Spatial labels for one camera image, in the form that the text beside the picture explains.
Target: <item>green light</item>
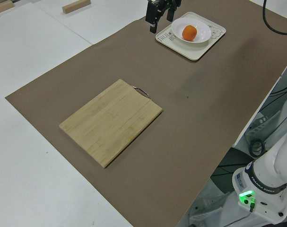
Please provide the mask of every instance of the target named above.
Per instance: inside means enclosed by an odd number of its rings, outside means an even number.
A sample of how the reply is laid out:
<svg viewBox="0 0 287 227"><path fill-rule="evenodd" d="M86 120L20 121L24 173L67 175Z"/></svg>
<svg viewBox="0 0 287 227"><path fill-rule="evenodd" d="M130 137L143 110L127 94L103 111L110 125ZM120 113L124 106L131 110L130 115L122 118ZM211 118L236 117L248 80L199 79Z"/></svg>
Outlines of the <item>green light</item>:
<svg viewBox="0 0 287 227"><path fill-rule="evenodd" d="M255 193L254 191L249 190L239 194L240 201L244 203L244 200L247 199L247 197L252 196L254 193Z"/></svg>

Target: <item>wooden cutting board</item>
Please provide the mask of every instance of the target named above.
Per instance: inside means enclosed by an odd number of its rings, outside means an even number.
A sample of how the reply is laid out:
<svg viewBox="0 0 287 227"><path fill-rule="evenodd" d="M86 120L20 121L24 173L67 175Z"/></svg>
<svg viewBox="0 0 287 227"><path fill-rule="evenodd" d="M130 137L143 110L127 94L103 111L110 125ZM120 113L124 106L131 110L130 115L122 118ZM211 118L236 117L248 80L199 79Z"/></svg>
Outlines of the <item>wooden cutting board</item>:
<svg viewBox="0 0 287 227"><path fill-rule="evenodd" d="M105 168L161 112L120 79L59 126Z"/></svg>

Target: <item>brown mat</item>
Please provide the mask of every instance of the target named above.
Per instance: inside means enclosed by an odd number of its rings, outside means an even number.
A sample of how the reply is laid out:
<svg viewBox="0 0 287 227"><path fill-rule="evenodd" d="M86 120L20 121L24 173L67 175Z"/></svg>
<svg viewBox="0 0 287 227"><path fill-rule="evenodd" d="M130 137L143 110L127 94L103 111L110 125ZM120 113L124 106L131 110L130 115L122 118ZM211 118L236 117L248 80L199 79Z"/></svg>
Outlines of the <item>brown mat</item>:
<svg viewBox="0 0 287 227"><path fill-rule="evenodd" d="M287 65L287 36L265 27L260 6L184 0L175 18L188 11L227 30L198 62L158 43L141 19L7 97L136 227L177 224ZM287 19L268 21L287 31ZM168 24L161 18L158 31ZM58 125L119 78L164 111L103 169Z"/></svg>

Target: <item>white bowl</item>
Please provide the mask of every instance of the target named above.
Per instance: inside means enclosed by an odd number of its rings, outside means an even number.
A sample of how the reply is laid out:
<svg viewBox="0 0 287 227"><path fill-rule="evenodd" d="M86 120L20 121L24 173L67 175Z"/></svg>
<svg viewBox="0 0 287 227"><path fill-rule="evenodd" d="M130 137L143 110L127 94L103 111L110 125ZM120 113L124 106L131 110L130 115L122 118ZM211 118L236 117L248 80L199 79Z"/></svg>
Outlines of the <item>white bowl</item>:
<svg viewBox="0 0 287 227"><path fill-rule="evenodd" d="M192 25L197 29L197 35L192 41L183 39L182 32L188 25ZM172 22L172 32L182 41L188 43L202 43L210 39L211 29L204 22L191 17L181 17Z"/></svg>

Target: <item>orange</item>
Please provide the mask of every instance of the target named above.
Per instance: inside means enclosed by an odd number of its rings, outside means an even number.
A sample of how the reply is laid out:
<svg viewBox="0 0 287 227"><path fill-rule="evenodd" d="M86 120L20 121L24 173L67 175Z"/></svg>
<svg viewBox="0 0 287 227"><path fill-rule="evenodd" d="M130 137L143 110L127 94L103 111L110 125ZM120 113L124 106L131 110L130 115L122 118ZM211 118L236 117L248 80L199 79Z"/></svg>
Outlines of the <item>orange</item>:
<svg viewBox="0 0 287 227"><path fill-rule="evenodd" d="M192 41L197 35L197 29L194 26L188 25L182 32L183 39Z"/></svg>

